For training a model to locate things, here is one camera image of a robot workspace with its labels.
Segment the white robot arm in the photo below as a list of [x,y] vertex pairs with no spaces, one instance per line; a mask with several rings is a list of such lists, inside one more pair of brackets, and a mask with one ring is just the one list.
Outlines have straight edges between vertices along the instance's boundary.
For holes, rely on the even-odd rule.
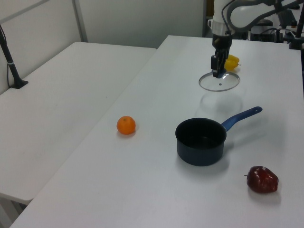
[[224,64],[235,31],[250,30],[257,22],[287,8],[297,6],[304,0],[215,0],[211,30],[212,45],[216,49],[211,57],[214,77],[222,77]]

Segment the saucepan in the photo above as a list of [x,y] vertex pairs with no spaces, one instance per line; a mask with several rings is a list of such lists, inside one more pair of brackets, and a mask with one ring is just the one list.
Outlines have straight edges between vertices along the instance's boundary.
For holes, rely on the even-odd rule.
[[253,116],[263,109],[254,107],[224,121],[222,124],[206,118],[188,119],[175,131],[177,153],[185,162],[196,166],[216,163],[223,155],[227,131],[238,121]]

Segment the yellow object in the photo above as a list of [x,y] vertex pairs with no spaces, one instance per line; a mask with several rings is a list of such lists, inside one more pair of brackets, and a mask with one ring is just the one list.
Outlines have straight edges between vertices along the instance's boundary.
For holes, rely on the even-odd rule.
[[235,61],[231,61],[231,60],[227,59],[226,62],[225,62],[225,69],[227,71],[231,71],[234,68],[236,68],[237,66],[238,66],[238,63],[235,62]]
[[228,55],[228,58],[225,62],[225,69],[227,71],[231,71],[234,70],[234,68],[236,68],[238,66],[239,63],[239,58],[233,55]]
[[236,63],[239,63],[239,58],[233,55],[228,55],[228,60],[234,61]]

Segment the white table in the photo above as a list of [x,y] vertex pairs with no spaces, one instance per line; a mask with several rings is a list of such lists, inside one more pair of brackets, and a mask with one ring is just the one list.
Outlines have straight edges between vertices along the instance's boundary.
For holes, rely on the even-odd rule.
[[28,204],[156,50],[74,43],[0,96],[0,197]]
[[[198,84],[213,53],[211,39],[169,36],[12,228],[303,227],[300,52],[234,40],[241,81],[217,94]],[[177,155],[183,120],[221,122],[257,105],[261,113],[228,132],[218,163],[196,167]],[[135,134],[117,133],[122,115],[135,119]],[[255,165],[279,177],[276,193],[248,189]]]

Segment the tangerine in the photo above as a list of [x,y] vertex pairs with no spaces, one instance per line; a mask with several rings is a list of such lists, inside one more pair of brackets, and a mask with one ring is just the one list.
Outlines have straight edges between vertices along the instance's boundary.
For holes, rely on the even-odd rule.
[[123,116],[117,121],[116,127],[121,134],[132,134],[135,132],[136,124],[132,117]]

